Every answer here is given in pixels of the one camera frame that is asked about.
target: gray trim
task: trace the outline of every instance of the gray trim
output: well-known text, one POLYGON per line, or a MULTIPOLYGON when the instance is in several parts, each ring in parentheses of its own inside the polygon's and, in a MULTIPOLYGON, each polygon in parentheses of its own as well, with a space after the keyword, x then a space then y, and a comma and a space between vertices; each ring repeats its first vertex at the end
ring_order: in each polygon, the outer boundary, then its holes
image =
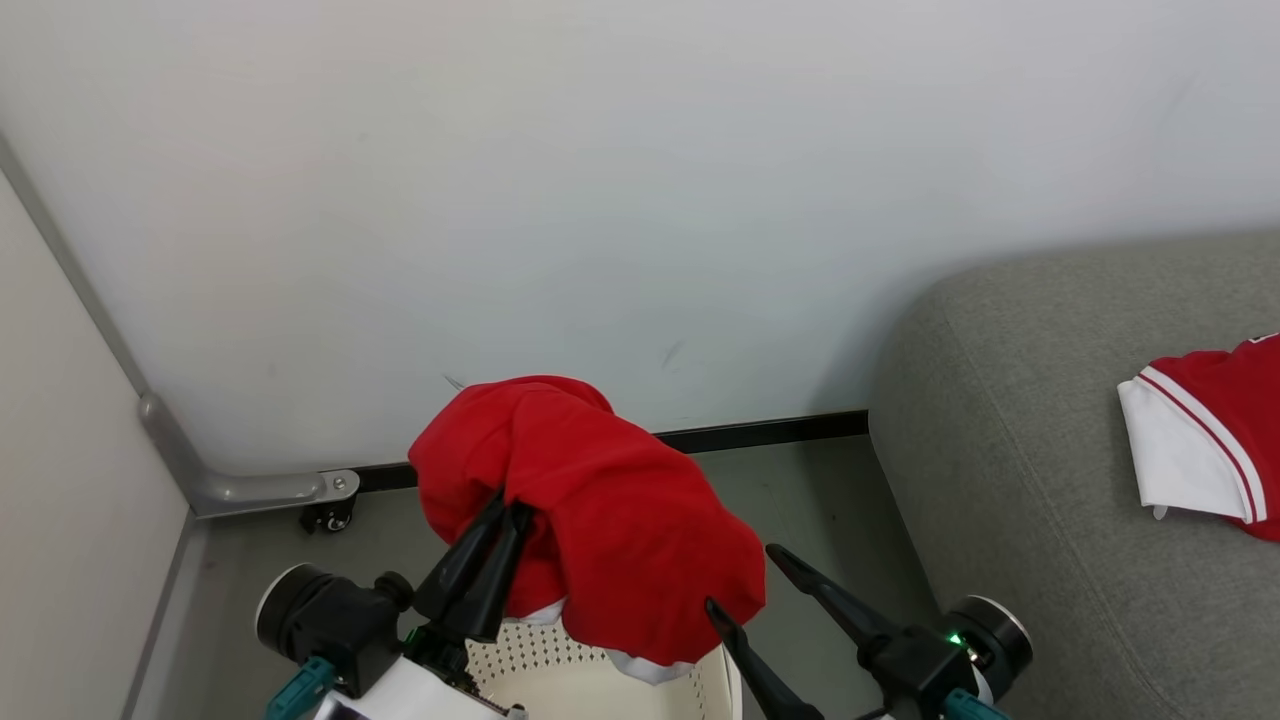
POLYGON ((360 488, 360 475, 352 470, 256 478, 212 470, 200 459, 160 396, 151 392, 138 400, 138 419, 197 518, 337 502, 360 488))
POLYGON ((115 327, 111 316, 106 313, 102 299, 99 297, 93 286, 90 284, 88 275, 84 274, 84 269, 76 259, 76 254, 67 245, 67 238, 58 229, 58 223, 49 214, 49 208, 45 206, 45 202, 40 199, 40 193, 36 192, 36 186, 31 182, 26 168, 18 160, 18 155, 14 154, 13 146, 9 145, 3 129, 0 129, 0 173, 4 173, 9 178, 9 184, 13 186, 13 191, 18 195, 18 201, 27 209, 27 214, 31 215, 31 222, 35 223, 36 231, 45 238, 45 245, 49 246, 49 251, 54 254, 54 259, 61 266, 63 274, 72 283, 72 290, 79 296, 81 305, 88 311, 88 316, 97 325, 97 332, 101 333, 102 340, 106 341, 106 346, 115 355, 115 361, 120 364, 124 375, 129 378, 129 384, 133 386, 133 389, 138 395, 151 389, 147 379, 142 375, 142 368, 138 366, 133 354, 129 352, 129 346, 124 343, 124 336, 120 334, 120 329, 115 327))

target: caster wheel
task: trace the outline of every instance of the caster wheel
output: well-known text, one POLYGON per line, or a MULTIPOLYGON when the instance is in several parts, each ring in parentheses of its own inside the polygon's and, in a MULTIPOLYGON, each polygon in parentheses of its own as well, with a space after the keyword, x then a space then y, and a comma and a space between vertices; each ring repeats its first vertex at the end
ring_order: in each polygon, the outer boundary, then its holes
POLYGON ((306 533, 315 534, 316 528, 326 533, 340 533, 351 525, 351 518, 356 509, 356 497, 351 496, 342 502, 325 502, 321 505, 308 505, 302 509, 298 524, 306 533))
POLYGON ((348 523, 351 523, 351 515, 347 515, 346 518, 330 516, 328 520, 325 520, 324 529, 329 530, 330 533, 340 533, 342 530, 347 529, 348 523))

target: metal bracket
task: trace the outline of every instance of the metal bracket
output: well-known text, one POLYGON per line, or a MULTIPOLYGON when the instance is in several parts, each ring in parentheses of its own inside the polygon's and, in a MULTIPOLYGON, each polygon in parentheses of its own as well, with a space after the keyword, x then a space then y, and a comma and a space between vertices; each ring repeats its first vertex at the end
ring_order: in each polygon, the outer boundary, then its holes
POLYGON ((138 419, 197 518, 338 502, 360 488, 360 475, 353 470, 256 478, 212 470, 200 459, 169 407, 152 392, 142 393, 138 400, 138 419))

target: sofa cushion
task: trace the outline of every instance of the sofa cushion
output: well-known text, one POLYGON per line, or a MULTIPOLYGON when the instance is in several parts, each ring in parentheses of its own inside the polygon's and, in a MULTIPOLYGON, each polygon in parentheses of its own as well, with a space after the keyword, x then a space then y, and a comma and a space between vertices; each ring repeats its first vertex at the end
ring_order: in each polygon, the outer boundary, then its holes
POLYGON ((1280 233, 1006 263, 900 323, 872 437, 940 603, 1028 625, 1015 717, 1280 716, 1280 544, 1155 520, 1116 396, 1155 357, 1276 331, 1280 233))

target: white laundry basket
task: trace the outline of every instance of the white laundry basket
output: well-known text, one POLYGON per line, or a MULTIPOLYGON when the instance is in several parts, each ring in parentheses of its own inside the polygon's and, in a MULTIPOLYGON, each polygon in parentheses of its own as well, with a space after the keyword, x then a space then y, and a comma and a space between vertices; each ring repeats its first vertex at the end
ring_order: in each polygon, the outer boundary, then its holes
POLYGON ((467 655, 480 694, 522 705, 530 720, 742 720, 742 676, 723 647, 660 685, 623 675, 559 623, 507 623, 495 644, 467 643, 467 655))

